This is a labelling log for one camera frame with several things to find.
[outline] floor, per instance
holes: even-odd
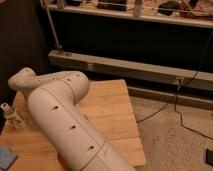
[[[131,97],[137,120],[161,108],[165,103]],[[212,171],[205,164],[205,152],[213,150],[213,141],[180,126],[180,115],[173,104],[139,124],[147,163],[137,171]],[[177,106],[183,123],[213,137],[213,111]]]

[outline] item on shelf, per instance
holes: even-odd
[[[180,8],[180,3],[177,1],[167,1],[163,4],[159,5],[158,12],[164,15],[172,15],[174,10],[177,10]]]
[[[127,0],[99,0],[97,8],[126,11]]]

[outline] black cable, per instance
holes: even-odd
[[[180,125],[181,125],[181,127],[185,128],[185,129],[187,129],[187,130],[189,130],[191,132],[194,132],[194,133],[196,133],[196,134],[198,134],[198,135],[200,135],[202,137],[205,137],[207,139],[213,140],[213,137],[210,137],[210,136],[208,136],[208,135],[206,135],[206,134],[204,134],[204,133],[202,133],[200,131],[197,131],[195,129],[187,127],[187,126],[185,126],[183,124],[183,114],[180,111],[177,110],[177,102],[178,102],[178,95],[175,98],[174,111],[180,115]]]
[[[203,62],[204,62],[204,59],[205,59],[205,56],[206,56],[206,53],[207,53],[207,50],[208,50],[208,47],[209,47],[209,43],[210,43],[212,37],[213,37],[213,31],[210,33],[210,35],[209,35],[209,37],[208,37],[208,40],[206,41],[206,44],[205,44],[203,53],[202,53],[201,58],[200,58],[200,63],[199,63],[198,69],[197,69],[196,73],[194,74],[194,76],[193,76],[191,79],[189,79],[187,82],[185,82],[184,84],[181,83],[181,81],[179,81],[179,85],[178,85],[178,88],[177,88],[177,92],[176,92],[176,93],[175,93],[175,94],[174,94],[174,95],[173,95],[173,96],[172,96],[172,97],[171,97],[171,98],[159,109],[159,110],[157,110],[157,111],[154,112],[153,114],[147,116],[146,118],[143,118],[143,119],[137,121],[137,123],[142,123],[143,121],[145,121],[145,120],[147,120],[147,119],[149,119],[149,118],[151,118],[151,117],[157,115],[157,114],[160,113],[162,110],[164,110],[164,109],[169,105],[169,103],[175,98],[174,111],[180,115],[181,127],[185,128],[185,129],[187,129],[187,130],[189,130],[189,131],[192,131],[192,132],[194,132],[194,133],[197,133],[197,134],[199,134],[200,136],[203,136],[203,137],[205,137],[205,138],[207,138],[207,139],[213,140],[213,137],[210,137],[210,136],[208,136],[208,135],[206,135],[206,134],[203,134],[202,132],[199,132],[199,131],[197,131],[197,130],[194,130],[194,129],[192,129],[192,128],[189,128],[189,127],[185,126],[185,125],[183,124],[183,115],[182,115],[181,112],[179,112],[179,111],[177,110],[178,95],[179,95],[179,93],[180,93],[180,88],[181,88],[182,86],[187,87],[187,86],[196,78],[196,76],[197,76],[198,73],[200,72],[201,67],[203,66]]]
[[[172,96],[160,109],[158,109],[156,112],[152,113],[151,115],[141,119],[141,120],[138,120],[137,123],[141,123],[155,115],[157,115],[158,113],[160,113],[162,110],[164,110],[168,105],[169,103],[175,98],[175,96]]]

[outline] white bottle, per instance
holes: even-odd
[[[23,129],[27,125],[24,119],[20,116],[18,111],[8,105],[7,103],[1,104],[1,109],[4,111],[3,115],[6,120],[8,120],[15,128]]]

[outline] wooden tabletop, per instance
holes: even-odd
[[[10,123],[0,136],[19,157],[10,171],[63,171],[57,152],[31,119],[25,100],[17,93],[14,106],[26,118],[28,128],[16,130]],[[135,115],[124,80],[91,82],[88,95],[76,105],[133,166],[145,164],[145,156]]]

